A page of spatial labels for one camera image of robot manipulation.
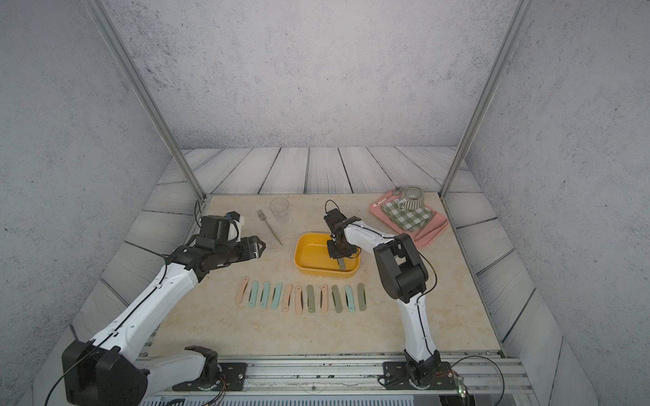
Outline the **grey green folding knife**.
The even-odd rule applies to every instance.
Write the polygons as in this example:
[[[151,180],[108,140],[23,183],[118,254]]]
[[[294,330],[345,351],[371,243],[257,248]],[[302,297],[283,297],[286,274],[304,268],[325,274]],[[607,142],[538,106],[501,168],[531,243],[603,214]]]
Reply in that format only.
[[[333,305],[334,305],[335,312],[340,314],[343,311],[343,305],[342,305],[340,290],[337,285],[333,285],[331,287],[331,294],[333,298]]]

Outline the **pale mint folding knife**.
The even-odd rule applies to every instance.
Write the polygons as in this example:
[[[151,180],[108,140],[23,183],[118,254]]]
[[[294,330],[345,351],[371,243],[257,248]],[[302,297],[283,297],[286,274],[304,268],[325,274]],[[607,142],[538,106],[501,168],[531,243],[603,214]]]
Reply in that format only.
[[[258,295],[259,283],[257,280],[251,282],[251,288],[249,292],[248,306],[254,308],[257,306],[257,295]]]

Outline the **light blue folding knife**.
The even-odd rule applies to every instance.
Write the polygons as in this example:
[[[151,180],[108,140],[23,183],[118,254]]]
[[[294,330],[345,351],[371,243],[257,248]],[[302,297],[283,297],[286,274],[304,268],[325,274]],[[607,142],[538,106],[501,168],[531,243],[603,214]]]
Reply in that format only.
[[[276,310],[279,308],[280,301],[282,299],[283,284],[276,283],[274,286],[274,291],[272,295],[272,302],[270,308]]]

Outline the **teal folding knife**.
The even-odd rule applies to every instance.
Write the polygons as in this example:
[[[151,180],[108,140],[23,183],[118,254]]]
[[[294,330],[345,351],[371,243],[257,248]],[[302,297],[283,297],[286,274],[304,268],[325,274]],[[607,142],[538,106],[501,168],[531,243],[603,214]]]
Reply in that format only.
[[[346,299],[346,306],[347,309],[350,313],[355,312],[355,298],[354,298],[354,292],[352,287],[350,285],[345,286],[345,299]]]

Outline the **sage folding knife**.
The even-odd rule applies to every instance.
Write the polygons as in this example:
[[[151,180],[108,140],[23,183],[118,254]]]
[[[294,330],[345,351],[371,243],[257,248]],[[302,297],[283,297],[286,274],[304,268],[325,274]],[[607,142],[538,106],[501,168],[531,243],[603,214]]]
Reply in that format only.
[[[365,311],[367,309],[367,297],[365,285],[363,283],[357,284],[357,297],[359,310]]]

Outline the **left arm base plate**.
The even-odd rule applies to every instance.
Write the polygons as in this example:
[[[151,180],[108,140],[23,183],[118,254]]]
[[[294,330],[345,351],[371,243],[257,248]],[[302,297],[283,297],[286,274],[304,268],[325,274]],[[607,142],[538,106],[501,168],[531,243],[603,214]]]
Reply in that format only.
[[[181,382],[172,387],[173,392],[242,392],[247,372],[247,363],[220,362],[215,375],[199,377],[194,381]]]

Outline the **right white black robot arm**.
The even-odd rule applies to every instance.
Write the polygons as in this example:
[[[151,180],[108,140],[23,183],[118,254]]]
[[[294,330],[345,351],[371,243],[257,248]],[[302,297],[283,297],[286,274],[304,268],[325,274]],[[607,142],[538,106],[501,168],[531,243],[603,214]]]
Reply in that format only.
[[[331,240],[328,254],[338,260],[366,251],[375,258],[384,291],[399,307],[406,347],[407,376],[423,387],[442,365],[427,321],[425,294],[428,270],[412,238],[406,234],[382,233],[360,218],[326,221]]]

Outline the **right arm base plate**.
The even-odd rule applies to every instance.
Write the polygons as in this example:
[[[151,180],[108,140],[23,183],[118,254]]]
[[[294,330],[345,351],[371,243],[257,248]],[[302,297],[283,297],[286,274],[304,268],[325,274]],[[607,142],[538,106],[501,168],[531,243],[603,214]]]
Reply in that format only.
[[[450,363],[439,365],[413,365],[406,362],[384,362],[383,373],[377,378],[380,386],[387,390],[437,390],[458,389],[455,374]]]

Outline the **olive green folding knife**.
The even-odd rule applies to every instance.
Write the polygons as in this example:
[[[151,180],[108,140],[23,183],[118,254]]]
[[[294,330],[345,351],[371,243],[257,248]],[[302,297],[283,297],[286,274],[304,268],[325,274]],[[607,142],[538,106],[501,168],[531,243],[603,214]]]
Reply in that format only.
[[[306,295],[307,310],[309,313],[314,313],[316,311],[315,290],[311,284],[306,286]]]

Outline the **yellow plastic storage box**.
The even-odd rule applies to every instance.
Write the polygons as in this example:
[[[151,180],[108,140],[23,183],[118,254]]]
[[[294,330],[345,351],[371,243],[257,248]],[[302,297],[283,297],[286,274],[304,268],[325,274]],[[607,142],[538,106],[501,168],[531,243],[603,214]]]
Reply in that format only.
[[[305,233],[296,243],[294,264],[306,275],[316,277],[349,278],[356,274],[361,259],[357,253],[352,258],[343,258],[346,269],[340,271],[337,260],[329,257],[327,241],[331,240],[326,233]]]

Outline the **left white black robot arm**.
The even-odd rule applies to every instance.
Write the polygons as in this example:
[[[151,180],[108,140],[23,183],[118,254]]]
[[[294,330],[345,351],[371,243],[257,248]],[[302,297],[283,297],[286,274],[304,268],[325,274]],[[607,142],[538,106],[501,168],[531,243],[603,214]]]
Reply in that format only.
[[[74,405],[137,405],[184,382],[223,386],[218,354],[189,346],[177,355],[140,363],[140,352],[176,304],[209,272],[262,256],[257,236],[181,245],[165,259],[151,284],[114,321],[62,355],[65,396]]]

